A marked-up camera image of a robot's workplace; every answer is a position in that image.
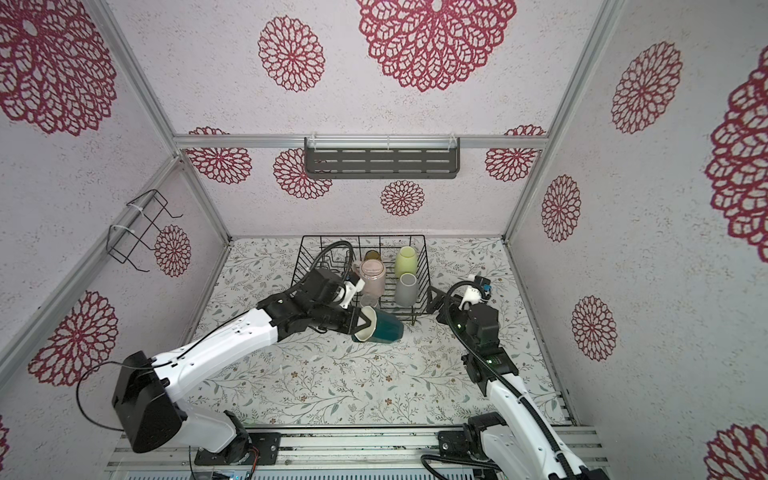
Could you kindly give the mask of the clear glass cup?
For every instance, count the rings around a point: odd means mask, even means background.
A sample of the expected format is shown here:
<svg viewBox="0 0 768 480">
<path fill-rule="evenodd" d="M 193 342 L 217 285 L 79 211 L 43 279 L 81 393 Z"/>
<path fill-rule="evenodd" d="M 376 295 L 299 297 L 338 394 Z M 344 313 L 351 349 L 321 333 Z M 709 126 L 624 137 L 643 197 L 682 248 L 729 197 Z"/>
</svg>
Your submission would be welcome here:
<svg viewBox="0 0 768 480">
<path fill-rule="evenodd" d="M 373 294 L 362 294 L 359 298 L 359 306 L 361 308 L 363 307 L 372 307 L 372 308 L 378 308 L 380 302 L 380 297 L 373 295 Z"/>
</svg>

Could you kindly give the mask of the dark green mug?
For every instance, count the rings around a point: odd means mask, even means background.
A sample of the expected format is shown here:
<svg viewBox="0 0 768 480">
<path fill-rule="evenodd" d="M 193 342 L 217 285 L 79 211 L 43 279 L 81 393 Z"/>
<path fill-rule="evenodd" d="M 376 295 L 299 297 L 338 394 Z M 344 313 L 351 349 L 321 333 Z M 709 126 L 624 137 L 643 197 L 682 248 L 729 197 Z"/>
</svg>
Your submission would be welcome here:
<svg viewBox="0 0 768 480">
<path fill-rule="evenodd" d="M 404 324 L 394 315 L 375 309 L 375 333 L 372 336 L 354 336 L 352 339 L 358 343 L 373 342 L 390 344 L 403 338 Z"/>
</svg>

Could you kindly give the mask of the grey cream cup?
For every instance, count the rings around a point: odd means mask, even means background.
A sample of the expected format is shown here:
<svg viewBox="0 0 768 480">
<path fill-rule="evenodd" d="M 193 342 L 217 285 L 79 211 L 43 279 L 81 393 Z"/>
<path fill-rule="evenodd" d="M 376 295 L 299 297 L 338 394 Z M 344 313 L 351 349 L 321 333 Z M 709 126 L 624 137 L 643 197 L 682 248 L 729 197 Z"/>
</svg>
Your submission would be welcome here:
<svg viewBox="0 0 768 480">
<path fill-rule="evenodd" d="M 419 296 L 418 278 L 412 273 L 403 273 L 397 282 L 394 301 L 401 307 L 413 307 Z"/>
</svg>

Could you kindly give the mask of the light green cup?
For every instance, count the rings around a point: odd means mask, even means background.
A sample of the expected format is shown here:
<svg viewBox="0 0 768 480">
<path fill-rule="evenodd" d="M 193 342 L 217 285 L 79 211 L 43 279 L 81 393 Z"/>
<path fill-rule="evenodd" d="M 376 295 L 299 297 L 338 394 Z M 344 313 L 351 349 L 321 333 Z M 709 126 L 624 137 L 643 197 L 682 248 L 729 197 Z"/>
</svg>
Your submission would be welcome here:
<svg viewBox="0 0 768 480">
<path fill-rule="evenodd" d="M 394 274 L 400 278 L 404 274 L 416 275 L 418 271 L 418 252 L 412 246 L 403 246 L 396 255 Z"/>
</svg>

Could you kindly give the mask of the pink mug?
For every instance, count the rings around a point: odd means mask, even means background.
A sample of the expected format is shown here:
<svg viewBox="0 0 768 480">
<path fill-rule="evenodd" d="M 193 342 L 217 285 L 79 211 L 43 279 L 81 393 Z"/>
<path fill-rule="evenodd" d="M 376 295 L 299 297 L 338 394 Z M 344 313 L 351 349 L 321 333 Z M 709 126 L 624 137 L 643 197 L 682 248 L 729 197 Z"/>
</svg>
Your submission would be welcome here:
<svg viewBox="0 0 768 480">
<path fill-rule="evenodd" d="M 362 294 L 383 296 L 386 287 L 386 267 L 381 260 L 363 260 L 353 263 L 354 272 L 365 281 Z"/>
</svg>

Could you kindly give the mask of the amber glass cup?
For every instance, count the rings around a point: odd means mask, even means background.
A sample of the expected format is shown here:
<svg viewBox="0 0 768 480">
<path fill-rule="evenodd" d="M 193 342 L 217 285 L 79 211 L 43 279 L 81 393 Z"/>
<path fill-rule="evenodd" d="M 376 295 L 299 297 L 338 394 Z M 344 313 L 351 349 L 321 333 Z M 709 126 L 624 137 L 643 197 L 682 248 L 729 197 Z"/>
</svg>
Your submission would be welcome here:
<svg viewBox="0 0 768 480">
<path fill-rule="evenodd" d="M 368 250 L 365 253 L 364 260 L 381 260 L 381 254 L 377 250 Z"/>
</svg>

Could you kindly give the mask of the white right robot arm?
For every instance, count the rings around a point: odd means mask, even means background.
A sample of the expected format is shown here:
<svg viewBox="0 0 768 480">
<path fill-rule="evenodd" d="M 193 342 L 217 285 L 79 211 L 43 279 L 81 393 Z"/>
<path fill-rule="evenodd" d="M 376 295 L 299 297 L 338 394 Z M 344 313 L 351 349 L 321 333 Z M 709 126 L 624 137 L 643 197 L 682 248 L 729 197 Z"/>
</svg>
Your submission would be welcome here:
<svg viewBox="0 0 768 480">
<path fill-rule="evenodd" d="M 508 479 L 606 479 L 605 470 L 587 466 L 535 405 L 501 345 L 499 312 L 488 304 L 490 284 L 463 280 L 446 292 L 433 292 L 427 311 L 436 313 L 462 344 L 467 375 L 495 408 L 464 424 L 467 452 L 462 459 L 447 454 L 438 459 L 494 468 Z"/>
</svg>

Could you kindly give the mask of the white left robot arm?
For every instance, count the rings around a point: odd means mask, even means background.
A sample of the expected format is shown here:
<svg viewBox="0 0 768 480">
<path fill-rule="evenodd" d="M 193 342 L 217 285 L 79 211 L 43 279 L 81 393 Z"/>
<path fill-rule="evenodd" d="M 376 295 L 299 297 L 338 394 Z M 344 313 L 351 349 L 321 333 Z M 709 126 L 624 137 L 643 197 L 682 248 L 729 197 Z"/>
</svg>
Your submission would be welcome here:
<svg viewBox="0 0 768 480">
<path fill-rule="evenodd" d="M 211 375 L 293 334 L 360 331 L 360 310 L 352 300 L 364 286 L 354 272 L 340 276 L 314 268 L 195 342 L 153 357 L 142 351 L 127 357 L 112 405 L 132 451 L 174 445 L 204 450 L 226 464 L 245 458 L 253 443 L 236 415 L 196 407 L 188 394 Z"/>
</svg>

